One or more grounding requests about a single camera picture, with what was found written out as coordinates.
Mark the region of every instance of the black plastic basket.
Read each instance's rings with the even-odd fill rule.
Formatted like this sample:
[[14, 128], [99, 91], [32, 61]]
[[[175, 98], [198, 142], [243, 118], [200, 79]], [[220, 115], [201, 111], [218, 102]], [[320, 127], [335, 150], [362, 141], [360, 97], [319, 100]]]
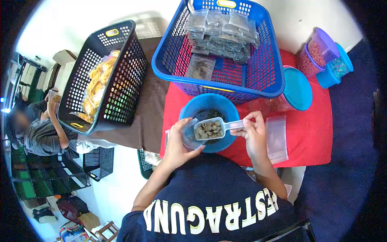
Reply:
[[83, 155], [83, 171], [99, 182], [113, 173], [114, 148], [99, 147]]
[[139, 155], [141, 175], [143, 178], [148, 180], [153, 172], [152, 165], [145, 161], [145, 153], [143, 150], [138, 149], [137, 154]]
[[[123, 21], [92, 33], [84, 43], [67, 81], [59, 105], [62, 125], [88, 135], [133, 123], [148, 61], [135, 33], [135, 22]], [[82, 112], [83, 92], [90, 83], [88, 72], [112, 50], [121, 50], [107, 82], [93, 124], [70, 112]]]

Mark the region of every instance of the black hair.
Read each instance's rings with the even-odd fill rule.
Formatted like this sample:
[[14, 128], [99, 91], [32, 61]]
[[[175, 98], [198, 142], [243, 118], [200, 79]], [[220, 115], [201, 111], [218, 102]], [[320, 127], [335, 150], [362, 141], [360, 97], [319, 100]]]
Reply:
[[5, 133], [7, 134], [8, 139], [12, 144], [19, 143], [16, 134], [23, 132], [25, 130], [25, 128], [21, 127], [16, 121], [16, 112], [22, 112], [22, 111], [18, 110], [18, 108], [11, 109], [5, 121]]

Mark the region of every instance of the yellow snack package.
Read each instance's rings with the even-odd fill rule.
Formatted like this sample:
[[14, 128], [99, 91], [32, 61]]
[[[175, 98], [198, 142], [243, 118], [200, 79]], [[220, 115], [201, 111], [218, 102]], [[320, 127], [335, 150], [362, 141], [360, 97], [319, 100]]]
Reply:
[[84, 113], [73, 112], [72, 114], [77, 115], [88, 123], [94, 121], [94, 116], [103, 98], [105, 87], [108, 84], [119, 54], [119, 50], [111, 51], [109, 55], [105, 56], [100, 63], [89, 71], [91, 81], [84, 91], [81, 103]]

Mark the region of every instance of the table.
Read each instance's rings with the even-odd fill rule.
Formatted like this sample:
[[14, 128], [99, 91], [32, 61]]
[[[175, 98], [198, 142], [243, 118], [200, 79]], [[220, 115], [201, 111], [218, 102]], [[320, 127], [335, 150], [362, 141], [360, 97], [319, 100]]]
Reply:
[[[295, 56], [280, 50], [282, 64], [295, 66]], [[289, 159], [274, 167], [293, 167], [322, 165], [330, 162], [332, 154], [333, 124], [329, 90], [323, 89], [315, 77], [309, 79], [313, 102], [306, 111], [270, 112], [268, 117], [286, 115], [286, 142]], [[165, 101], [163, 131], [178, 121], [180, 110], [193, 97], [184, 94], [176, 85], [171, 84]], [[236, 106], [239, 116], [245, 117], [251, 110], [249, 103]], [[241, 166], [252, 166], [246, 152], [246, 141], [235, 139], [227, 149], [219, 152]], [[160, 157], [165, 152], [165, 138], [161, 141]]]
[[140, 40], [148, 60], [148, 68], [132, 126], [97, 131], [91, 134], [93, 137], [135, 149], [160, 152], [165, 96], [170, 85], [169, 81], [156, 77], [151, 67], [152, 56], [160, 40], [161, 37]]

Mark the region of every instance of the purple container lid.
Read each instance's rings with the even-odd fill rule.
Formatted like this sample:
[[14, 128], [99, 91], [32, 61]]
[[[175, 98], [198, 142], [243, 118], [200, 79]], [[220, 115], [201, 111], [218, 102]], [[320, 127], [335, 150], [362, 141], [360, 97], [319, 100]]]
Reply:
[[317, 34], [320, 39], [324, 42], [324, 44], [328, 47], [328, 49], [336, 56], [336, 58], [340, 57], [339, 49], [337, 48], [336, 43], [332, 40], [332, 38], [322, 29], [316, 29]]
[[305, 46], [304, 46], [304, 50], [305, 50], [305, 52], [307, 53], [307, 55], [308, 55], [308, 57], [309, 57], [309, 59], [310, 59], [310, 61], [320, 70], [320, 71], [325, 71], [325, 67], [321, 67], [321, 66], [319, 66], [319, 65], [317, 65], [317, 63], [313, 60], [313, 58], [310, 56], [310, 54], [309, 54], [309, 52], [308, 52], [308, 44], [306, 44]]

